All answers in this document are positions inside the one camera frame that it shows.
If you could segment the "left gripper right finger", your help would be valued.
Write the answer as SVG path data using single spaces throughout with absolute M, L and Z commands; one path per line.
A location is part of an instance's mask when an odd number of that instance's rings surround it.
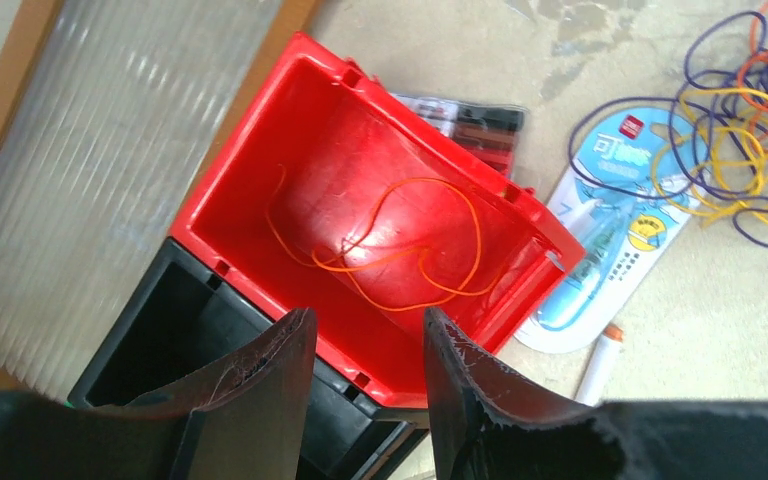
M 590 407 L 522 376 L 436 307 L 423 349 L 440 479 L 768 479 L 768 402 Z

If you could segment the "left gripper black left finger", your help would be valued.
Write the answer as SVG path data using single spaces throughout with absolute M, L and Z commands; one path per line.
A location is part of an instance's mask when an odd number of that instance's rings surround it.
M 316 340 L 315 313 L 297 308 L 123 406 L 0 391 L 0 479 L 291 479 Z

